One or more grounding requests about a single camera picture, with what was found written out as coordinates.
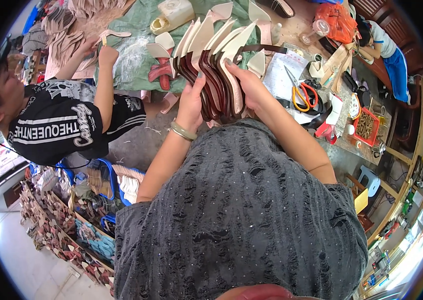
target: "jade bangle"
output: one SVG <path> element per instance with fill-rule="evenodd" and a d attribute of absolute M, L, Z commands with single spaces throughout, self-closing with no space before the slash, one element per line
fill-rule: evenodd
<path fill-rule="evenodd" d="M 197 135 L 194 133 L 191 133 L 190 131 L 186 130 L 185 128 L 181 127 L 179 124 L 177 124 L 175 121 L 172 121 L 172 129 L 177 134 L 182 136 L 185 140 L 188 141 L 195 141 L 197 139 Z"/>

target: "plastic stool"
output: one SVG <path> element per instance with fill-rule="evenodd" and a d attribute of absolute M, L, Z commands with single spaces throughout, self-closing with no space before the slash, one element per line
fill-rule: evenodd
<path fill-rule="evenodd" d="M 361 165 L 360 170 L 362 172 L 360 174 L 360 177 L 358 178 L 358 181 L 361 183 L 363 177 L 367 177 L 368 183 L 366 184 L 365 188 L 368 189 L 368 197 L 373 197 L 373 195 L 375 195 L 375 193 L 377 192 L 378 187 L 380 186 L 381 180 L 380 178 L 378 178 L 377 175 L 375 175 L 375 173 L 373 173 L 372 170 L 370 170 L 364 165 Z"/>

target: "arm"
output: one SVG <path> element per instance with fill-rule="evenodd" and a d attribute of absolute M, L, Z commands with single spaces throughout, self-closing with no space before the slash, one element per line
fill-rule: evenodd
<path fill-rule="evenodd" d="M 335 172 L 320 144 L 273 98 L 252 72 L 229 62 L 227 69 L 240 79 L 246 105 L 275 135 L 285 153 L 322 183 L 336 183 Z"/>
<path fill-rule="evenodd" d="M 70 60 L 65 63 L 63 68 L 61 68 L 58 73 L 55 75 L 57 79 L 65 79 L 71 80 L 75 72 L 77 71 L 78 67 L 87 55 L 89 55 L 92 51 L 96 51 L 96 43 L 97 38 L 90 38 L 85 40 L 83 45 L 81 45 L 75 53 L 71 56 Z"/>
<path fill-rule="evenodd" d="M 373 61 L 373 56 L 371 56 L 367 51 L 365 51 L 365 48 L 369 48 L 369 47 L 360 47 L 358 49 L 358 52 L 361 54 L 361 56 L 363 56 L 364 59 L 366 59 L 367 61 L 372 62 Z"/>
<path fill-rule="evenodd" d="M 95 99 L 93 104 L 98 107 L 103 124 L 103 133 L 108 130 L 112 122 L 113 111 L 113 65 L 119 57 L 118 51 L 112 47 L 104 46 L 101 48 L 98 64 L 98 85 L 96 87 Z"/>
<path fill-rule="evenodd" d="M 322 183 L 336 183 L 335 172 L 322 146 L 268 93 L 255 110 L 285 153 Z"/>
<path fill-rule="evenodd" d="M 363 52 L 367 53 L 368 55 L 379 59 L 381 56 L 381 51 L 382 51 L 382 44 L 381 43 L 374 43 L 373 44 L 373 48 L 370 46 L 365 46 L 365 47 L 360 47 L 359 52 L 361 55 L 363 55 Z"/>
<path fill-rule="evenodd" d="M 187 83 L 180 97 L 176 123 L 191 133 L 196 133 L 200 124 L 203 123 L 200 91 L 205 86 L 205 82 L 205 76 L 197 77 L 193 88 Z M 162 185 L 183 164 L 190 145 L 190 141 L 173 130 L 168 133 L 138 188 L 136 202 L 151 201 L 155 197 Z"/>

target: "orange-handled scissors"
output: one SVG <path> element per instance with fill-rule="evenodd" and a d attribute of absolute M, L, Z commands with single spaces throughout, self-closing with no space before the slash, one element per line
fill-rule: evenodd
<path fill-rule="evenodd" d="M 315 91 L 315 89 L 313 87 L 310 87 L 306 83 L 303 83 L 303 82 L 302 83 L 299 83 L 299 81 L 295 78 L 295 76 L 293 76 L 292 72 L 286 66 L 285 66 L 285 70 L 286 70 L 286 73 L 287 73 L 288 77 L 290 78 L 290 80 L 293 83 L 293 87 L 292 87 L 292 102 L 293 102 L 293 105 L 295 106 L 295 108 L 297 110 L 303 111 L 303 112 L 309 111 L 310 108 L 314 108 L 318 104 L 318 95 L 317 95 L 317 92 Z M 300 94 L 299 87 L 301 87 L 301 89 L 303 91 L 303 94 L 304 94 L 304 97 L 302 96 L 302 94 Z M 307 93 L 307 90 L 306 89 L 311 90 L 313 92 L 313 94 L 315 95 L 315 103 L 313 103 L 313 104 L 310 103 L 310 98 L 308 96 L 308 93 Z M 303 100 L 303 103 L 305 104 L 305 107 L 306 108 L 301 108 L 301 107 L 298 106 L 298 104 L 297 104 L 297 102 L 295 100 L 295 94 L 298 94 L 298 96 L 300 97 L 300 99 Z"/>

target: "paper document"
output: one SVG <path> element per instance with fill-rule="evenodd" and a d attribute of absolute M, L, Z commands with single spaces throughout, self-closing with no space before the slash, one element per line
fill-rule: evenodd
<path fill-rule="evenodd" d="M 292 99 L 293 83 L 288 77 L 285 66 L 293 76 L 299 80 L 300 75 L 308 64 L 308 60 L 297 53 L 288 50 L 286 54 L 275 53 L 268 65 L 263 84 L 275 98 Z M 304 104 L 298 95 L 295 95 L 297 103 Z"/>

